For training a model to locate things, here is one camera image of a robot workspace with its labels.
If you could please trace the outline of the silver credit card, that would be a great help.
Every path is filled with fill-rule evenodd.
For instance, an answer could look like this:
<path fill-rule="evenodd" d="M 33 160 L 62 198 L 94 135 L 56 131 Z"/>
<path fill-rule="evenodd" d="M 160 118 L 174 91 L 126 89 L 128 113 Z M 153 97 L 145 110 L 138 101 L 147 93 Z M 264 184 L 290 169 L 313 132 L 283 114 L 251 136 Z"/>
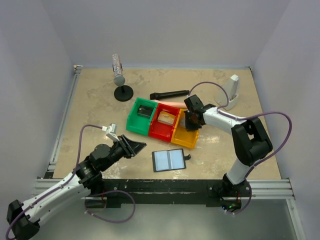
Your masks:
<path fill-rule="evenodd" d="M 186 127 L 186 123 L 185 123 L 185 119 L 184 118 L 180 121 L 180 126 L 183 127 L 183 128 Z"/>

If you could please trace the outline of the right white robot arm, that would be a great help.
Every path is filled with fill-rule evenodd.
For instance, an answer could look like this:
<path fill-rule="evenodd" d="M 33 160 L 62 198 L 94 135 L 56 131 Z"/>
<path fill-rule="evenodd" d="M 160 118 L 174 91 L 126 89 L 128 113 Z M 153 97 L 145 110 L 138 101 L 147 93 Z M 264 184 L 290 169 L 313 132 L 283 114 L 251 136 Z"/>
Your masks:
<path fill-rule="evenodd" d="M 195 131 L 204 125 L 216 127 L 232 136 L 236 160 L 223 176 L 223 192 L 234 196 L 241 189 L 246 175 L 259 160 L 272 150 L 271 140 L 258 117 L 243 118 L 228 114 L 213 104 L 204 105 L 197 95 L 184 100 L 185 128 Z"/>

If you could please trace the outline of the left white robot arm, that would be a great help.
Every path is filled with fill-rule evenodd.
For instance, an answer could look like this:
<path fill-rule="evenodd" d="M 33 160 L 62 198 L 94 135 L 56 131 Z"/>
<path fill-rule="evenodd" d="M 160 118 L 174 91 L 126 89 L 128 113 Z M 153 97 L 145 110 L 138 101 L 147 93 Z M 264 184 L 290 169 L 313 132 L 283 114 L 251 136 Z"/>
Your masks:
<path fill-rule="evenodd" d="M 102 172 L 121 158 L 135 157 L 146 147 L 145 142 L 133 141 L 120 135 L 112 146 L 99 144 L 61 181 L 23 202 L 14 200 L 8 205 L 6 220 L 9 228 L 5 238 L 29 240 L 40 230 L 41 225 L 51 214 L 68 201 L 82 197 L 100 195 L 104 190 Z"/>

